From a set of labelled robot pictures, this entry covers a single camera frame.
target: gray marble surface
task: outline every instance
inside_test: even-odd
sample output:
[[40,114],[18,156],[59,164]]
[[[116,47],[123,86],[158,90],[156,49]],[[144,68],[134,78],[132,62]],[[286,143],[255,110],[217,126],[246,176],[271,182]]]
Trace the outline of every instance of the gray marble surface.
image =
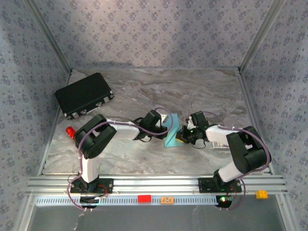
[[[65,128],[76,130],[96,114],[106,118],[129,121],[157,106],[178,113],[180,124],[189,114],[206,110],[220,116],[226,126],[251,125],[235,69],[118,69],[74,71],[70,83],[101,72],[115,93],[115,98],[86,116],[58,121],[46,160],[44,174],[77,173],[78,159],[74,141]],[[207,115],[210,123],[218,119]],[[194,149],[190,144],[165,148],[152,139],[150,143],[111,140],[99,156],[101,174],[211,174],[231,161],[229,150]]]

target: blue floral wall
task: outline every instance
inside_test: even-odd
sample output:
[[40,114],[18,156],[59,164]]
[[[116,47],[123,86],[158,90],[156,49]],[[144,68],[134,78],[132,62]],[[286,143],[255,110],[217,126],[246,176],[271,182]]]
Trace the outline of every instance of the blue floral wall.
[[308,230],[308,2],[287,0],[244,73],[278,174]]
[[70,66],[239,66],[272,0],[35,0]]
[[21,0],[0,0],[0,230],[11,231],[36,175],[68,75]]

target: yellow block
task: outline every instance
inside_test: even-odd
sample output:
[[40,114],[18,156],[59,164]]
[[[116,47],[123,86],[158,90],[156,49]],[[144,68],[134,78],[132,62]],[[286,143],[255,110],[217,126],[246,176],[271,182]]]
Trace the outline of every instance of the yellow block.
[[265,190],[258,190],[256,191],[256,198],[257,199],[268,199],[268,193]]

